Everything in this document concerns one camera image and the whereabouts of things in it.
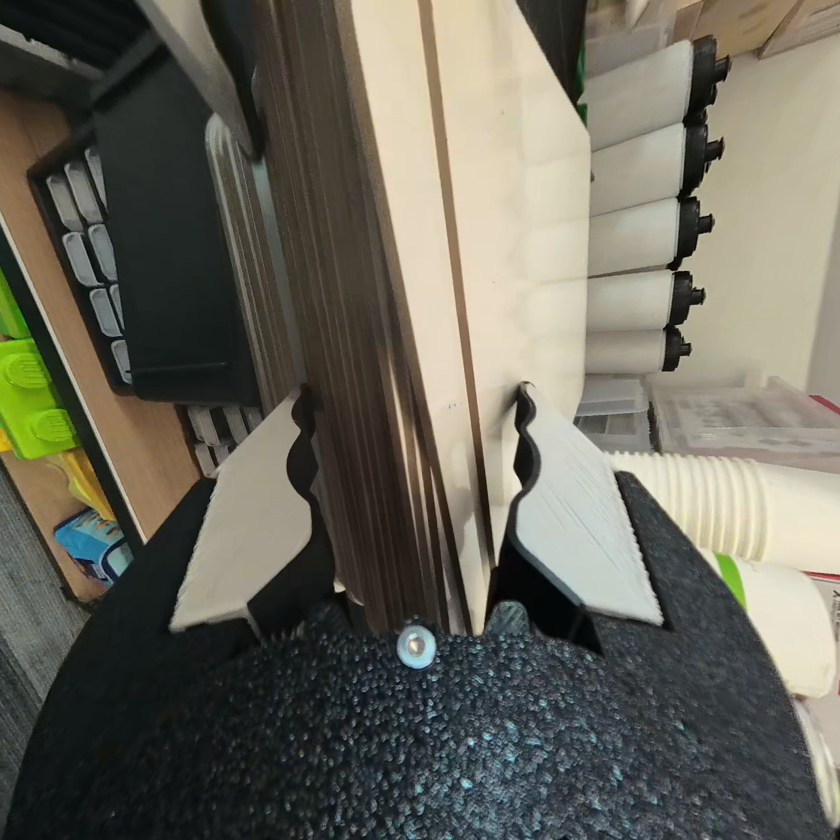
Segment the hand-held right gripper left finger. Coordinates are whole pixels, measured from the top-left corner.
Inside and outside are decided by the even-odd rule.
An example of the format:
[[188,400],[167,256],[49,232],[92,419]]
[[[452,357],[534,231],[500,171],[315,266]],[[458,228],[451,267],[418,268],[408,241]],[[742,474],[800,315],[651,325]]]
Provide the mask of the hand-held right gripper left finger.
[[322,522],[308,389],[294,388],[219,467],[170,632],[246,620],[256,634],[298,624],[323,597]]

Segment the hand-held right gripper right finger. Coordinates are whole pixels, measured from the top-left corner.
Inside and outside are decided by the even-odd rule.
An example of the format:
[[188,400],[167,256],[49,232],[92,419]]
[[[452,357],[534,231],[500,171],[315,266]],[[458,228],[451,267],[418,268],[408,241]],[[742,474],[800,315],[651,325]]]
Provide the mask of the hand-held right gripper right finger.
[[663,625],[644,556],[609,458],[533,383],[516,393],[518,441],[502,548],[546,581],[527,600],[564,600],[574,616],[596,614]]

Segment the stack of pale wooden boards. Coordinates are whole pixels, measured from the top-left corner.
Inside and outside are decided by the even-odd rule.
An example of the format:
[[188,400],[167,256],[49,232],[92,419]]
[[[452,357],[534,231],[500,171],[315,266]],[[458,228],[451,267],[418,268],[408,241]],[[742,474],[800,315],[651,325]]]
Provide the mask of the stack of pale wooden boards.
[[583,386],[586,2],[253,2],[266,162],[339,578],[479,634],[512,407]]

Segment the small clear plastic box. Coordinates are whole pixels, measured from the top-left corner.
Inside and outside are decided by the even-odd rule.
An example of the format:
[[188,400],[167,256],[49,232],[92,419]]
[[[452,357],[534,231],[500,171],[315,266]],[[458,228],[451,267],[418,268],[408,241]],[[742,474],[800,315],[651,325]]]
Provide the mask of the small clear plastic box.
[[595,435],[633,434],[648,426],[648,392],[640,376],[588,374],[574,425]]

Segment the blue packet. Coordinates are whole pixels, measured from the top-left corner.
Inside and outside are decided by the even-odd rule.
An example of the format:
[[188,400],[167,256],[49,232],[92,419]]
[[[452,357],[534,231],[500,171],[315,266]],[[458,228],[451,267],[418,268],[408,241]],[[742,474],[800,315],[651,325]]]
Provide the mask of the blue packet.
[[90,507],[62,521],[54,537],[83,572],[108,587],[130,567],[133,553],[116,521]]

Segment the stack of white paper cups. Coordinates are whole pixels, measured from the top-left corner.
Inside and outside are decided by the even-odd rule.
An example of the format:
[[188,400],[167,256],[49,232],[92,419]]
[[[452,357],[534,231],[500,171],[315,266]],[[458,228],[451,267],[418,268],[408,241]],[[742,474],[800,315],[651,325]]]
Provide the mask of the stack of white paper cups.
[[699,548],[839,574],[839,475],[746,458],[612,453]]

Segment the yellow toy block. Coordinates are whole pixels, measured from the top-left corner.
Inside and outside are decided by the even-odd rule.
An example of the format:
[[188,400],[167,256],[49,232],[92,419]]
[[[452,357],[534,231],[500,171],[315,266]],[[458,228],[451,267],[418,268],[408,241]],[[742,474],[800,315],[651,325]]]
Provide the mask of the yellow toy block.
[[70,494],[85,507],[94,510],[101,519],[117,520],[91,465],[88,455],[81,447],[47,455],[45,461],[60,469],[67,479]]

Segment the white roll with black cap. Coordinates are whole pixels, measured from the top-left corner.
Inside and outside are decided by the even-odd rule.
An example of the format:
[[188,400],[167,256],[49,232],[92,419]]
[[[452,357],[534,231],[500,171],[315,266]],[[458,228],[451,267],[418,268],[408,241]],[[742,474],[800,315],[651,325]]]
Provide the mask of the white roll with black cap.
[[680,40],[589,79],[584,87],[591,150],[701,116],[732,66],[712,36]]
[[596,151],[590,215],[688,198],[724,151],[725,140],[711,140],[705,123],[680,122]]
[[585,340],[587,375],[652,375],[672,372],[692,353],[677,327],[661,330],[589,332]]
[[705,303],[687,270],[658,269],[587,281],[586,331],[662,330],[683,324]]
[[700,236],[710,233],[714,225],[714,216],[702,213],[700,201],[693,196],[593,216],[589,277],[658,267],[677,270],[695,253]]

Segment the large clear plastic storage box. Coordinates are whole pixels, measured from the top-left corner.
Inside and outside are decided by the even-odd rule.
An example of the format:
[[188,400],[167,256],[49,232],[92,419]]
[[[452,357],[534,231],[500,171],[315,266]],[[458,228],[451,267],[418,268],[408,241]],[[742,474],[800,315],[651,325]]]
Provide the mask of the large clear plastic storage box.
[[650,399],[663,453],[839,472],[838,409],[779,377],[761,387],[652,385]]

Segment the white cup with green label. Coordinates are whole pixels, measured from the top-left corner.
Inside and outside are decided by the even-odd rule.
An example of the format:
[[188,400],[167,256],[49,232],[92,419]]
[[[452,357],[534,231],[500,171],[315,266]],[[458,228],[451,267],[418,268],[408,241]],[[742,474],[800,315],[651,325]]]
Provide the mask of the white cup with green label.
[[808,699],[831,694],[837,687],[837,641],[816,583],[787,566],[699,552],[747,613],[789,692]]

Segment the green toy block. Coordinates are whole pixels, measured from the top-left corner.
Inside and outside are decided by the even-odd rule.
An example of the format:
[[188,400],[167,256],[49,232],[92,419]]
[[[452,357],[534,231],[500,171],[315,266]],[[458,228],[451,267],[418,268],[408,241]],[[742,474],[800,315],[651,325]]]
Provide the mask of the green toy block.
[[20,459],[40,459],[81,446],[31,339],[1,342],[1,422]]

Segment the black plastic box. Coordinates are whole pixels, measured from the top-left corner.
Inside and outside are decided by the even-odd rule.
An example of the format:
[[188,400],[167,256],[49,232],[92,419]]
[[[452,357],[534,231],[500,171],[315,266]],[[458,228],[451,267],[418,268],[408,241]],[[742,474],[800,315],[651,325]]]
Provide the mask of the black plastic box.
[[150,40],[108,73],[92,108],[135,395],[259,406],[205,147],[210,109]]

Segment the white ribbed plastic panel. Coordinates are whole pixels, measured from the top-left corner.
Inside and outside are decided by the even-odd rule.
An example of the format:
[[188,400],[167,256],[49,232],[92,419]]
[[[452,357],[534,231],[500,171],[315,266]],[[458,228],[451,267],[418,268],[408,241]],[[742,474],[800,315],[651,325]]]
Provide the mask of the white ribbed plastic panel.
[[307,377],[267,169],[248,158],[217,114],[206,123],[205,146],[259,407],[269,414]]

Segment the black tray with grey blocks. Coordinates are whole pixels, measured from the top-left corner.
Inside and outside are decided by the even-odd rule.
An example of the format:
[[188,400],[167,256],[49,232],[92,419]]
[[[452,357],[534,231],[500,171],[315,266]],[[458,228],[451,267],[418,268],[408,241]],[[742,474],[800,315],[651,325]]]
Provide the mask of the black tray with grey blocks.
[[112,392],[133,396],[102,159],[92,122],[27,171],[80,320]]

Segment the green plastic crate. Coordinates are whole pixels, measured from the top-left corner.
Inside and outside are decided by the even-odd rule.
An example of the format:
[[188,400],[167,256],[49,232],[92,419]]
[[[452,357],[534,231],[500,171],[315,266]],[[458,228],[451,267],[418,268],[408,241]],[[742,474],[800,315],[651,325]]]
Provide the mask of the green plastic crate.
[[580,49],[576,58],[574,78],[572,85],[572,101],[579,117],[585,127],[587,127],[588,106],[583,101],[585,93],[585,36],[581,37]]

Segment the cardboard box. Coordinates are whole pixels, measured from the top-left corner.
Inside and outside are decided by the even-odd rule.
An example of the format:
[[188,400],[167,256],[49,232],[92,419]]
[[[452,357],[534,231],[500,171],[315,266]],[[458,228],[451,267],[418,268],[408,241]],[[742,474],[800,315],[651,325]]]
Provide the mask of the cardboard box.
[[838,1],[706,1],[677,12],[671,42],[712,36],[721,55],[770,58],[838,32]]

